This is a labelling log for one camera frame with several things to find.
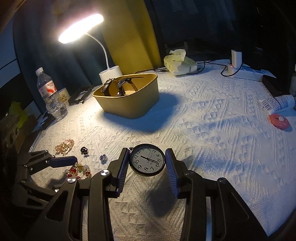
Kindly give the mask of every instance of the power strip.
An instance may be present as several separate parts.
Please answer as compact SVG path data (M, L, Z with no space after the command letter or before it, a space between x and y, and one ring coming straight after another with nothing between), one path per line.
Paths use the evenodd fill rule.
M232 64L228 65L228 75L234 74L238 69L234 68ZM262 82L262 76L269 75L271 77L275 76L267 70L254 70L247 65L243 65L240 71L238 71L233 78L245 79L245 80L254 80Z

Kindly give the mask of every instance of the black bead cluster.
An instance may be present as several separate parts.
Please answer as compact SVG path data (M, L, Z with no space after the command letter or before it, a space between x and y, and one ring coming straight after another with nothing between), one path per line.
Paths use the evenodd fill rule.
M89 153L89 150L84 146L80 149L80 151L84 154L87 155Z

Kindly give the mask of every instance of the desk lamp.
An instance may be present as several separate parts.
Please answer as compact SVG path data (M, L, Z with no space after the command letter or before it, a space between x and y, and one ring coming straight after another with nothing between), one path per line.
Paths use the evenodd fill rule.
M67 44L69 42L72 42L76 39L79 39L83 34L86 34L87 36L93 38L100 46L103 48L105 57L106 57L106 64L107 69L102 71L99 75L102 81L102 84L104 84L108 79L117 78L122 75L121 70L119 66L109 67L108 63L108 56L106 49L104 48L103 44L97 40L94 36L90 35L88 33L89 30L91 30L94 26L102 23L104 21L104 18L101 14L93 14L90 15L78 22L75 22L70 27L68 27L59 37L59 42L63 44Z

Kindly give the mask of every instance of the jewelry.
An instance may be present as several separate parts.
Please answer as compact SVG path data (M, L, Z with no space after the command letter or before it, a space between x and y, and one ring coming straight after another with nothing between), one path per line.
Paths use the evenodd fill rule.
M77 180L83 180L80 176L77 176L77 172L81 172L85 175L85 179L89 178L91 176L91 171L89 170L88 165L82 165L81 163L78 164L78 162L75 163L73 167L70 168L70 170L66 169L65 173L67 177L76 177Z
M106 156L106 154L103 154L100 156L100 161L103 163L103 162L106 162L108 160L108 157Z
M63 143L55 147L57 153L67 154L74 146L74 141L72 139L64 140Z
M80 151L84 154L87 155L89 153L89 150L84 146L80 149Z

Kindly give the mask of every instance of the water bottle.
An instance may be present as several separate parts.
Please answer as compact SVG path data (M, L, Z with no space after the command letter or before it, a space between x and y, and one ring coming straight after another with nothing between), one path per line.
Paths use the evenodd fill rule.
M36 70L36 75L38 76L37 89L46 104L46 109L57 121L60 121L68 114L68 111L52 78L43 72L43 68Z

